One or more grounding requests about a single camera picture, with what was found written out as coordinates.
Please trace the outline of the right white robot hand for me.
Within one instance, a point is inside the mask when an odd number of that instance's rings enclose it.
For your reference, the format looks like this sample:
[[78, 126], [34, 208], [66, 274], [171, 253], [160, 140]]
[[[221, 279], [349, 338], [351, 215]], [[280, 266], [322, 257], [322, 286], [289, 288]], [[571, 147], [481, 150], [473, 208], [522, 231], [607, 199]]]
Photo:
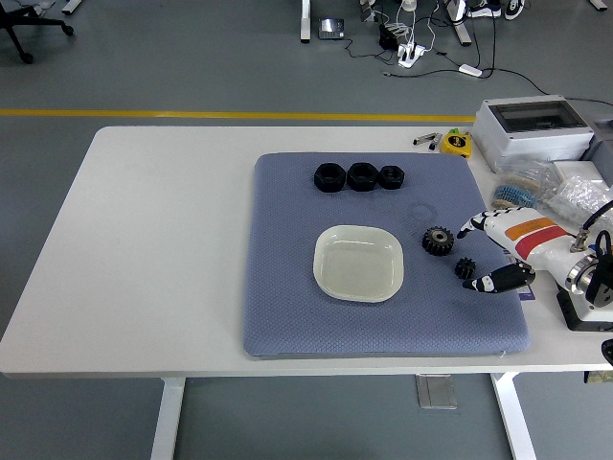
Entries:
[[479, 292], [500, 293], [529, 285], [539, 270], [549, 272], [570, 291], [584, 293], [597, 258], [583, 249], [573, 252], [576, 238], [550, 218], [533, 208], [515, 207], [485, 211], [468, 220], [458, 233], [461, 239], [481, 230], [496, 244], [509, 251], [515, 264], [500, 267], [489, 274], [463, 282], [463, 287]]

